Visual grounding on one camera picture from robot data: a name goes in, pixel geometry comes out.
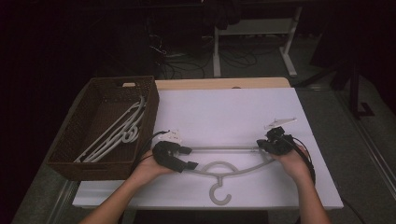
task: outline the white clip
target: white clip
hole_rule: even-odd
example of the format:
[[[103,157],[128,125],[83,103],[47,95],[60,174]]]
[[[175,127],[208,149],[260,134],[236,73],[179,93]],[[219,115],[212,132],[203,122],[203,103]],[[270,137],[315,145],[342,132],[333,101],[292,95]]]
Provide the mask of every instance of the white clip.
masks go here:
[[[178,130],[169,131],[168,133],[161,134],[158,139],[165,142],[181,143],[181,137]]]
[[[264,129],[268,130],[268,129],[277,128],[279,126],[282,126],[282,125],[288,124],[288,123],[292,123],[294,121],[297,121],[297,118],[293,118],[293,119],[275,119],[274,122],[268,124],[267,126],[264,126]]]

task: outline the person's left hand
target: person's left hand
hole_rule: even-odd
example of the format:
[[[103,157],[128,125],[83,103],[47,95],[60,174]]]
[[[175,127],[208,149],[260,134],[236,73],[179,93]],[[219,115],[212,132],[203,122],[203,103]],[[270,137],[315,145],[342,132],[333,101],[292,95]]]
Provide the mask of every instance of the person's left hand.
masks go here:
[[[148,184],[159,175],[171,174],[174,172],[158,164],[152,157],[152,150],[146,152],[141,160],[142,161],[137,165],[129,178],[132,178],[142,185]]]

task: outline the basket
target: basket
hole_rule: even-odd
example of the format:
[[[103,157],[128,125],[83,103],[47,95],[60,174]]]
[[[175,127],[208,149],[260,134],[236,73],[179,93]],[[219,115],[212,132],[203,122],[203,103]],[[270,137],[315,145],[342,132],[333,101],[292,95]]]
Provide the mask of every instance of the basket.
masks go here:
[[[139,150],[153,133],[160,101],[154,77],[93,78],[81,94],[47,165],[69,180],[126,179]],[[146,107],[138,124],[138,138],[133,143],[119,144],[97,162],[75,162],[132,104],[140,101],[141,95]]]

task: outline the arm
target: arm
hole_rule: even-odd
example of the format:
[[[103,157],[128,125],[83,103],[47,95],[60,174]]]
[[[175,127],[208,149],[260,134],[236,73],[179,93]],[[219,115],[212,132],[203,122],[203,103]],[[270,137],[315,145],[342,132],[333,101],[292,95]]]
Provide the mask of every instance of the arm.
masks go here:
[[[331,223],[312,182],[308,167],[300,155],[292,150],[283,156],[272,156],[282,163],[285,172],[294,180],[297,186],[301,223]]]
[[[140,162],[131,176],[110,197],[79,223],[117,223],[129,201],[131,201],[139,189],[159,175],[172,173],[171,170],[159,165],[154,158],[147,158],[151,154],[151,150],[148,151],[142,157],[146,159]]]

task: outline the person's right arm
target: person's right arm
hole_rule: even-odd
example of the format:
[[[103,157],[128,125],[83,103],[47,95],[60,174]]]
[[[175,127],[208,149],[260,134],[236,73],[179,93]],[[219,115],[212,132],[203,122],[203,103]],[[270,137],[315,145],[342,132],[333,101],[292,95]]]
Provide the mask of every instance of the person's right arm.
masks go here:
[[[272,156],[282,163],[286,173],[297,186],[301,223],[331,223],[315,189],[308,167],[301,156],[294,150],[283,156]]]

